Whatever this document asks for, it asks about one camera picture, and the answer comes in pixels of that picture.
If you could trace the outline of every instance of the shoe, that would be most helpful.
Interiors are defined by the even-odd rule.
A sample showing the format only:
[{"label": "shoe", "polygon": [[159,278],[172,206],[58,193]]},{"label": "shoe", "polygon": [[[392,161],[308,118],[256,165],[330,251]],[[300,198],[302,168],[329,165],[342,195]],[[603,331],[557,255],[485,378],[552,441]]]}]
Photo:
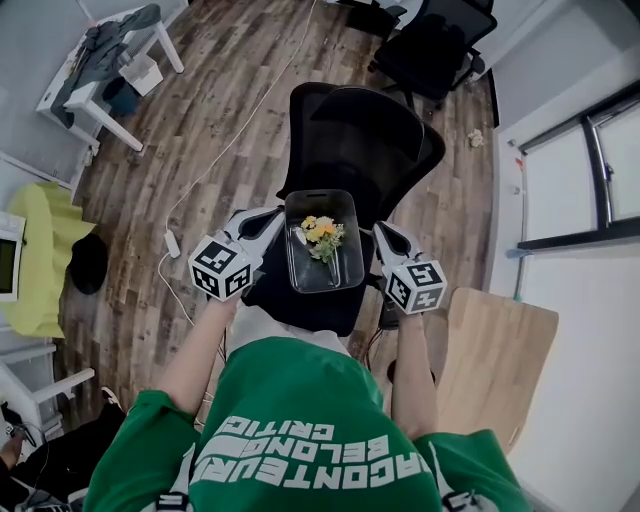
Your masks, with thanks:
[{"label": "shoe", "polygon": [[113,391],[111,391],[107,386],[103,386],[100,391],[102,392],[102,398],[105,402],[111,405],[117,405],[118,409],[124,412],[122,405],[120,404],[120,400],[118,400],[118,397]]}]

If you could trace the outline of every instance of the yellow cloth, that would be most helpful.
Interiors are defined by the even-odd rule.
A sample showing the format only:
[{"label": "yellow cloth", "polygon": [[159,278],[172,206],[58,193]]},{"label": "yellow cloth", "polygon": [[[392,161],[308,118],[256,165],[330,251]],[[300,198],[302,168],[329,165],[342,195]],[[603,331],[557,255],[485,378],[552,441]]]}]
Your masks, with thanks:
[{"label": "yellow cloth", "polygon": [[24,336],[64,338],[59,301],[71,247],[95,224],[82,220],[68,190],[55,183],[27,185],[9,203],[9,213],[27,219],[20,258],[18,301],[1,304],[7,321]]}]

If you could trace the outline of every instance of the green t-shirt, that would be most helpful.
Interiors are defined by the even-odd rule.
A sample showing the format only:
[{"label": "green t-shirt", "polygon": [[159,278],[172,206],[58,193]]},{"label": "green t-shirt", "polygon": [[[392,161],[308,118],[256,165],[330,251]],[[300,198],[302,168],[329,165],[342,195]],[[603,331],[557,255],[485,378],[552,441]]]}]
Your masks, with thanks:
[{"label": "green t-shirt", "polygon": [[289,338],[231,355],[202,434],[165,393],[140,393],[85,510],[187,501],[228,512],[531,510],[491,431],[411,442],[360,363]]}]

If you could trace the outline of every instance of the white desk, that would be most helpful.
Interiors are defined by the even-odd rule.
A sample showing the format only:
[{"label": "white desk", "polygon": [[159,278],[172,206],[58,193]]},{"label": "white desk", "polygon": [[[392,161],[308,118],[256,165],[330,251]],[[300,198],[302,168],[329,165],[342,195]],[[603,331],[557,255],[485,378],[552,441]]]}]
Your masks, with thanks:
[{"label": "white desk", "polygon": [[[122,21],[125,16],[127,16],[128,14],[132,14],[138,10],[139,8],[114,14],[113,16],[109,16],[108,18],[104,18],[98,21],[97,24],[101,25],[107,21]],[[182,65],[182,61],[178,56],[178,52],[176,52],[176,49],[174,48],[173,43],[169,38],[169,34],[167,34],[167,29],[165,28],[164,23],[162,21],[159,21],[153,26],[153,30],[158,36],[158,40],[160,41],[162,48],[167,54],[167,58],[171,62],[173,69],[176,71],[176,73],[182,73],[184,71],[184,66]],[[134,34],[135,31],[129,32],[125,36],[123,42],[128,43],[133,38]],[[36,107],[37,112],[40,112],[41,114],[49,117],[60,126],[63,125],[60,120],[51,113],[51,105],[53,104],[53,101],[55,100],[58,92],[62,88],[65,80],[71,74],[71,69],[73,68],[76,57],[82,50],[82,43],[84,39],[85,36],[83,34],[76,47],[71,50],[71,52],[67,56],[67,59],[62,64],[62,67],[56,73],[56,76],[53,77],[51,84],[42,95],[42,99]],[[122,142],[133,148],[135,151],[141,151],[142,143],[133,135],[131,135],[127,130],[125,130],[122,125],[120,125],[115,119],[113,119],[107,112],[102,110],[95,101],[93,101],[93,95],[96,92],[99,84],[100,82],[91,82],[83,87],[74,90],[69,100],[64,104],[64,107],[68,110],[83,110],[98,123],[100,123],[100,125],[104,126],[107,130],[118,137]],[[71,128],[69,128],[69,132],[73,133],[83,142],[89,144],[92,147],[94,153],[97,153],[98,148],[100,147],[100,143],[94,137],[89,135],[87,132],[85,132],[75,124]]]},{"label": "white desk", "polygon": [[[60,414],[55,414],[47,421],[43,421],[40,405],[54,398],[59,393],[64,393],[69,398],[73,397],[72,388],[95,375],[92,368],[87,368],[70,375],[66,379],[53,382],[53,368],[50,368],[51,384],[32,390],[29,389],[8,366],[22,361],[29,361],[36,357],[50,357],[50,354],[55,352],[55,350],[56,346],[53,343],[47,343],[39,347],[25,348],[17,352],[0,355],[1,401],[8,402],[9,408],[20,415],[22,421],[26,424],[25,428],[29,430],[36,442],[36,446],[42,444],[42,434],[47,436],[48,433],[61,428],[62,420]],[[23,443],[22,446],[23,456],[25,458],[35,450],[29,443]]]}]

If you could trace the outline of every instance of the laminate flooring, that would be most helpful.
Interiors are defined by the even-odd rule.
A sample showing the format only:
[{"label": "laminate flooring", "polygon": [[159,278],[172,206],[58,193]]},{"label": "laminate flooring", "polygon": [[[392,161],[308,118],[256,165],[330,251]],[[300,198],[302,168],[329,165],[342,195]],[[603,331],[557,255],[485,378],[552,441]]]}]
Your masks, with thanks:
[{"label": "laminate flooring", "polygon": [[[66,407],[66,426],[94,418],[101,385],[129,407],[157,380],[189,329],[180,306],[157,274],[165,253],[169,208],[233,138],[299,44],[310,0],[198,0],[169,33],[184,62],[177,75],[157,47],[164,81],[141,100],[123,125],[144,143],[135,153],[103,131],[102,146],[80,181],[75,203],[109,247],[102,289],[80,294],[69,282],[61,300],[66,338],[59,340],[56,373],[64,377],[91,366],[96,377],[77,388]],[[275,205],[289,155],[289,94],[306,81],[389,82],[369,73],[380,39],[345,26],[348,8],[318,0],[300,53],[274,87],[252,124],[211,174],[173,212],[169,224],[183,247],[195,247],[237,208]],[[391,220],[410,229],[447,275],[441,311],[425,315],[436,376],[446,356],[446,308],[457,286],[480,288],[485,271],[492,202],[492,108],[488,81],[466,84],[430,117],[416,96],[416,110],[443,136],[443,161],[402,200]],[[471,148],[478,128],[485,145]],[[190,314],[205,303],[187,269],[187,251],[163,264],[163,272]],[[381,298],[369,289],[348,348],[362,357],[377,327]],[[371,349],[372,372],[386,395],[395,333]],[[222,369],[217,362],[211,389]],[[206,411],[201,411],[204,418]]]}]

